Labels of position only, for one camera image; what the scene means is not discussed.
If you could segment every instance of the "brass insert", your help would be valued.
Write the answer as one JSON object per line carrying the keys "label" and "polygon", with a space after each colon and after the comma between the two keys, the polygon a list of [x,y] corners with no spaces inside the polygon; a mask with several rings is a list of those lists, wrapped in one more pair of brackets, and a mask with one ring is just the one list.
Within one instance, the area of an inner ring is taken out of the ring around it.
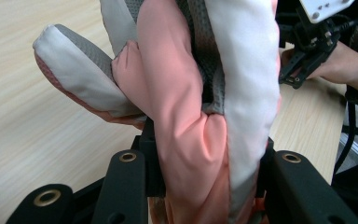
{"label": "brass insert", "polygon": [[48,206],[49,204],[55,203],[61,197],[61,192],[57,189],[48,189],[34,199],[34,205],[38,207]]}
{"label": "brass insert", "polygon": [[120,156],[120,161],[130,162],[136,159],[136,154],[127,152]]}
{"label": "brass insert", "polygon": [[290,161],[292,163],[300,163],[301,162],[301,159],[294,155],[294,154],[290,154],[290,153],[286,153],[282,156],[282,158],[286,161]]}

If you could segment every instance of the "pink glove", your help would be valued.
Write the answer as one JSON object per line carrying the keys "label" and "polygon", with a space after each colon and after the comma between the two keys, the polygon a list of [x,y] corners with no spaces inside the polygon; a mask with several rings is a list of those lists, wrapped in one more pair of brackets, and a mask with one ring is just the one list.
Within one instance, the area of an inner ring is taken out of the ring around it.
{"label": "pink glove", "polygon": [[278,28],[270,1],[206,6],[225,71],[224,114],[201,110],[201,74],[174,0],[144,1],[138,44],[127,43],[113,74],[155,122],[168,222],[246,223],[279,101]]}

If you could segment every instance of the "black cable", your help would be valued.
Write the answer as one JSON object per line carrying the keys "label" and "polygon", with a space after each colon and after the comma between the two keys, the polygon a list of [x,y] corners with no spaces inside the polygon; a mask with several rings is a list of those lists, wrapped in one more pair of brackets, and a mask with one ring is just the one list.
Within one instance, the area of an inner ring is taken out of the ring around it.
{"label": "black cable", "polygon": [[347,143],[345,144],[344,149],[342,149],[342,152],[339,155],[336,165],[334,166],[334,175],[337,173],[339,167],[341,167],[342,163],[344,163],[345,159],[347,158],[354,141],[355,130],[356,130],[356,108],[355,108],[355,104],[351,102],[348,102],[348,117],[349,117],[349,124],[350,124],[350,129],[348,131],[348,140]]}
{"label": "black cable", "polygon": [[342,32],[345,32],[355,26],[358,26],[358,18],[355,20],[352,20],[352,21],[344,22],[344,23],[340,24],[339,26],[335,27],[335,32],[342,33]]}

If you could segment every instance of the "white fabric trim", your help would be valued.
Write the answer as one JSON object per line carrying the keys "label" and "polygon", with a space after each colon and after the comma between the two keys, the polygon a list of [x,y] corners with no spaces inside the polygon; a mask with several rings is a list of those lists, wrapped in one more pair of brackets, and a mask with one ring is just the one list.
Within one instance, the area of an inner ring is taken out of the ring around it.
{"label": "white fabric trim", "polygon": [[45,62],[64,89],[87,105],[108,111],[113,117],[142,112],[118,86],[54,25],[34,42],[36,54]]}
{"label": "white fabric trim", "polygon": [[101,0],[101,13],[115,55],[121,52],[127,40],[138,40],[135,21],[124,0]]}
{"label": "white fabric trim", "polygon": [[229,223],[255,184],[277,112],[279,34],[270,0],[205,0],[226,79]]}

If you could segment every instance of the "white component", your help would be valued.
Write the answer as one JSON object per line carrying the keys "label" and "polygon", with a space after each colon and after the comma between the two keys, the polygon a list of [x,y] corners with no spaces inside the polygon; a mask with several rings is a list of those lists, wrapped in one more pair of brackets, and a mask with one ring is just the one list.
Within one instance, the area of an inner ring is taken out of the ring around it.
{"label": "white component", "polygon": [[318,23],[349,7],[354,0],[300,0],[310,22]]}
{"label": "white component", "polygon": [[258,163],[266,151],[269,128],[280,98],[277,82],[279,30],[271,2],[276,3],[205,0],[225,72],[224,107],[231,189],[227,223],[239,222],[236,216],[244,204],[250,211]]}

